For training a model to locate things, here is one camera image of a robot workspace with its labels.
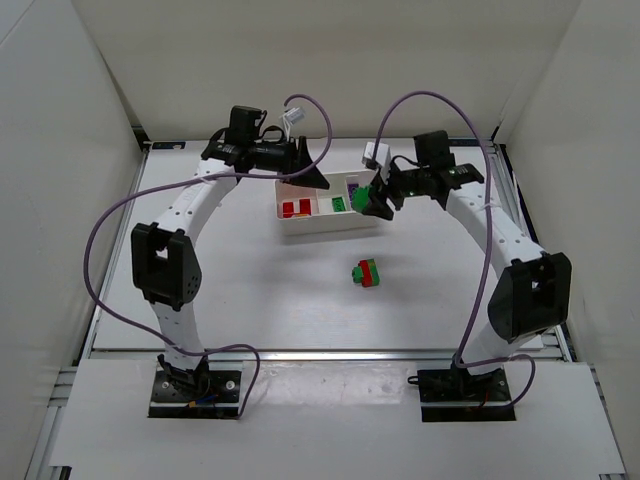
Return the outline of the red green watermelon lego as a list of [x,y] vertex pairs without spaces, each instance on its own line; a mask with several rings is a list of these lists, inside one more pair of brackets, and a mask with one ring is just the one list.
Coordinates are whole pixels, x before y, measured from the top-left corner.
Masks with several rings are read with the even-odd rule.
[[293,202],[284,202],[282,204],[282,216],[284,218],[291,218],[295,214],[295,206]]

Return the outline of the green purple round lego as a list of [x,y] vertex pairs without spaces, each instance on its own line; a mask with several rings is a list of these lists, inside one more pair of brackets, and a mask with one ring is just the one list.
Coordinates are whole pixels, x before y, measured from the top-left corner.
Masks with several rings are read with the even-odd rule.
[[351,201],[351,208],[357,212],[363,214],[370,204],[370,186],[361,186],[357,189],[354,194],[353,200]]

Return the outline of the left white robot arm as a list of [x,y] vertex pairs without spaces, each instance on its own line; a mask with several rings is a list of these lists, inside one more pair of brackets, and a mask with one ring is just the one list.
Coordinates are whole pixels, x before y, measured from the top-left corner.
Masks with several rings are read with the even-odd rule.
[[294,186],[328,189],[328,181],[312,164],[306,138],[290,135],[303,117],[299,107],[286,110],[274,129],[279,138],[269,141],[265,111],[233,107],[228,126],[212,135],[201,154],[196,184],[184,188],[154,222],[132,230],[133,283],[150,304],[164,337],[159,363],[168,382],[186,396],[199,398],[210,390],[193,308],[202,281],[196,240],[241,173],[258,169],[283,175]]

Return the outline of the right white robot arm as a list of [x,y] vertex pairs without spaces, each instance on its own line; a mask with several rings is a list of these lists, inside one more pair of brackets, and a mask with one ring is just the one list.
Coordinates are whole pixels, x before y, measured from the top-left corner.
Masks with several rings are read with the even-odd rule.
[[493,272],[498,279],[488,322],[477,335],[464,332],[449,369],[421,380],[437,402],[481,400],[524,343],[567,320],[572,265],[565,254],[550,254],[528,238],[492,201],[489,175],[457,164],[446,132],[418,135],[414,147],[415,161],[402,170],[388,145],[367,143],[362,162],[375,175],[354,193],[352,206],[362,215],[392,220],[405,199],[426,196],[482,248],[481,275]]

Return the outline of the green lego plate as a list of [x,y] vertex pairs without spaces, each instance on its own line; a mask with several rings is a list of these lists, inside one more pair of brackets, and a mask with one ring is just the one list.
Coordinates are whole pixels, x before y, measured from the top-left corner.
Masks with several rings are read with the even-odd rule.
[[340,197],[334,197],[331,199],[331,206],[334,212],[339,213],[339,212],[346,212],[348,210],[348,207],[345,203],[345,200],[342,196]]

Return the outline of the purple lego plate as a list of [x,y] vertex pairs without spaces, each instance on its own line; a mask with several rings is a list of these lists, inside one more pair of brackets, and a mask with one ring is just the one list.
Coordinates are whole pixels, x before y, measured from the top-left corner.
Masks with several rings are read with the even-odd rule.
[[359,185],[357,183],[349,183],[347,185],[347,192],[348,192],[348,196],[349,196],[349,201],[353,200],[354,194],[357,191],[357,189],[359,188]]

